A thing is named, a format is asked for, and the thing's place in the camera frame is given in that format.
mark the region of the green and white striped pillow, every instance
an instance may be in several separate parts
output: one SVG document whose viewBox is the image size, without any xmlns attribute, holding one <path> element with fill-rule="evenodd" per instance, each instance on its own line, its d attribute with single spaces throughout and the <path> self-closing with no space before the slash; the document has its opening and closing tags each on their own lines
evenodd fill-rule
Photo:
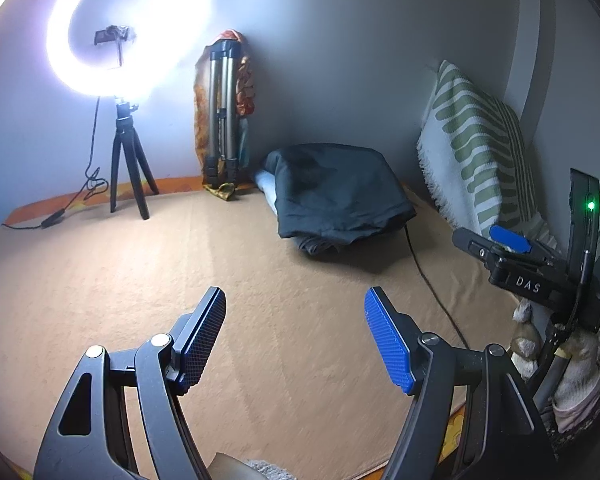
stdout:
<svg viewBox="0 0 600 480">
<path fill-rule="evenodd" d="M 485 237 L 498 224 L 555 247 L 538 212 L 516 113 L 443 61 L 418 158 L 440 213 Z"/>
</svg>

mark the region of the tripod leg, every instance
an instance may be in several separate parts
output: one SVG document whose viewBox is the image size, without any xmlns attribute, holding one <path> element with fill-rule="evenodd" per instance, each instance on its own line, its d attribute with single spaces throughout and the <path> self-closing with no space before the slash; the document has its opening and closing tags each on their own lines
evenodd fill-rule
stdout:
<svg viewBox="0 0 600 480">
<path fill-rule="evenodd" d="M 155 183 L 154 176 L 151 173 L 151 169 L 149 168 L 149 163 L 146 161 L 146 156 L 144 155 L 144 150 L 142 149 L 142 144 L 140 144 L 140 138 L 138 137 L 138 132 L 134 128 L 134 146 L 136 148 L 136 157 L 138 158 L 138 164 L 140 164 L 140 168 L 146 177 L 147 184 L 151 188 L 151 191 L 154 192 L 154 195 L 160 194 L 158 190 L 158 186 Z"/>
<path fill-rule="evenodd" d="M 111 179 L 110 179 L 110 209 L 111 212 L 116 211 L 116 194 L 118 192 L 118 167 L 120 165 L 120 145 L 122 139 L 120 138 L 120 132 L 116 131 L 116 136 L 113 137 L 113 150 L 111 153 Z"/>
<path fill-rule="evenodd" d="M 142 190 L 142 182 L 140 181 L 140 171 L 138 170 L 138 162 L 136 157 L 136 149 L 134 147 L 133 131 L 128 131 L 122 134 L 122 147 L 125 150 L 126 168 L 129 170 L 129 179 L 131 187 L 134 190 L 134 197 L 140 210 L 140 216 L 143 220 L 149 218 L 149 208 L 146 206 L 144 191 Z"/>
</svg>

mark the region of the black cable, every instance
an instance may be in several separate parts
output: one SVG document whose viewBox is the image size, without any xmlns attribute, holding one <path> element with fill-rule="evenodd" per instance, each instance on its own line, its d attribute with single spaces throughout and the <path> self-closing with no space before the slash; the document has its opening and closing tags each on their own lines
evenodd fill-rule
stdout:
<svg viewBox="0 0 600 480">
<path fill-rule="evenodd" d="M 30 226 L 30 227 L 15 227 L 8 224 L 2 224 L 3 227 L 8 227 L 9 229 L 13 229 L 15 231 L 24 231 L 24 230 L 33 230 L 40 228 L 47 228 L 56 223 L 56 221 L 69 209 L 69 206 L 75 202 L 75 199 L 80 196 L 80 193 L 87 189 L 87 194 L 83 197 L 82 201 L 87 202 L 88 199 L 93 196 L 100 195 L 101 193 L 106 193 L 109 190 L 109 181 L 106 178 L 99 178 L 100 167 L 98 166 L 93 173 L 89 174 L 89 170 L 91 169 L 91 164 L 93 163 L 93 146 L 96 138 L 96 126 L 98 125 L 98 110 L 100 108 L 100 97 L 96 101 L 96 111 L 93 115 L 93 129 L 91 131 L 91 149 L 89 151 L 89 163 L 87 168 L 84 170 L 84 176 L 86 177 L 86 181 L 82 184 L 82 187 L 79 191 L 69 200 L 66 206 L 62 209 L 59 209 L 52 215 L 49 215 L 45 218 L 39 225 Z"/>
<path fill-rule="evenodd" d="M 418 261 L 418 258 L 416 257 L 416 253 L 413 250 L 413 245 L 411 245 L 411 237 L 409 236 L 409 230 L 407 229 L 407 226 L 404 226 L 404 232 L 407 235 L 407 243 L 409 244 L 409 250 L 411 251 L 411 255 L 413 256 L 413 261 L 416 264 L 416 267 L 418 268 L 418 272 L 420 273 L 420 276 L 422 277 L 422 279 L 424 280 L 424 282 L 427 284 L 427 286 L 429 287 L 429 290 L 431 291 L 431 293 L 433 294 L 433 297 L 436 298 L 436 301 L 438 302 L 438 305 L 440 306 L 440 308 L 442 309 L 442 312 L 445 313 L 446 317 L 448 318 L 448 320 L 451 322 L 451 325 L 453 325 L 454 330 L 456 330 L 456 333 L 458 334 L 458 337 L 460 338 L 460 341 L 462 341 L 462 344 L 464 345 L 464 347 L 467 350 L 470 350 L 469 348 L 469 343 L 466 341 L 466 339 L 464 338 L 464 335 L 462 335 L 462 331 L 460 330 L 459 326 L 456 324 L 456 322 L 454 321 L 453 317 L 451 317 L 451 314 L 449 314 L 449 311 L 445 308 L 445 306 L 442 304 L 442 301 L 440 301 L 440 298 L 438 297 L 438 295 L 436 294 L 436 291 L 433 290 L 433 286 L 431 285 L 431 282 L 427 279 L 427 277 L 424 275 L 424 272 L 422 272 L 422 268 L 420 267 L 420 263 Z"/>
</svg>

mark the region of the black mini tripod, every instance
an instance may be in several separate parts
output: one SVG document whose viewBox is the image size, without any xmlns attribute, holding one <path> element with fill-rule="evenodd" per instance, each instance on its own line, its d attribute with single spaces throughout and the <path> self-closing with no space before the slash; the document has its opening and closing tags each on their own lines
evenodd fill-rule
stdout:
<svg viewBox="0 0 600 480">
<path fill-rule="evenodd" d="M 140 181 L 140 171 L 138 164 L 144 173 L 147 183 L 154 192 L 154 195 L 160 193 L 158 186 L 155 184 L 154 176 L 151 174 L 149 163 L 146 161 L 146 156 L 142 150 L 142 144 L 138 137 L 138 132 L 134 128 L 134 118 L 131 116 L 133 112 L 138 110 L 138 105 L 130 105 L 128 102 L 121 100 L 116 103 L 116 136 L 113 138 L 113 152 L 111 153 L 111 212 L 116 210 L 116 191 L 118 188 L 118 167 L 120 165 L 120 147 L 124 149 L 126 168 L 129 171 L 129 179 L 131 187 L 134 190 L 134 197 L 140 210 L 140 216 L 143 220 L 149 218 L 149 208 L 146 206 L 144 198 L 144 190 L 142 190 L 142 182 Z"/>
</svg>

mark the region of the gray fluffy fabric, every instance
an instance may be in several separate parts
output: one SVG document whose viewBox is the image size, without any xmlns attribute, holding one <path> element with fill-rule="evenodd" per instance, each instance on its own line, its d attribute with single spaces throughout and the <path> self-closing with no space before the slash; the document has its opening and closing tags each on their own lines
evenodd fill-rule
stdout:
<svg viewBox="0 0 600 480">
<path fill-rule="evenodd" d="M 296 480 L 296 477 L 286 469 L 282 469 L 264 460 L 247 460 L 245 463 L 257 472 L 262 473 L 268 480 Z"/>
</svg>

